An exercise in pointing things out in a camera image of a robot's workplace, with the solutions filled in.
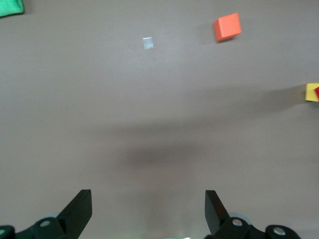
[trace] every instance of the gray table surface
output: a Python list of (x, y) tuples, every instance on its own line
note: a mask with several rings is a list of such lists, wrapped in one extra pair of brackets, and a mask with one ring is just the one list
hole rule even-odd
[[(204, 192), (319, 235), (317, 0), (24, 0), (0, 19), (0, 224), (92, 189), (81, 238), (202, 239)], [(239, 12), (242, 34), (212, 23)], [(144, 50), (142, 38), (154, 49)]]

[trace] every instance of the red block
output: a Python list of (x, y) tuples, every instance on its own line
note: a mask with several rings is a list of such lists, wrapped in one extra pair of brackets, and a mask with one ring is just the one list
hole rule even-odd
[(315, 92), (316, 92), (317, 97), (318, 97), (318, 99), (319, 99), (319, 87), (315, 89)]
[(222, 16), (213, 24), (217, 41), (232, 38), (241, 33), (238, 13)]

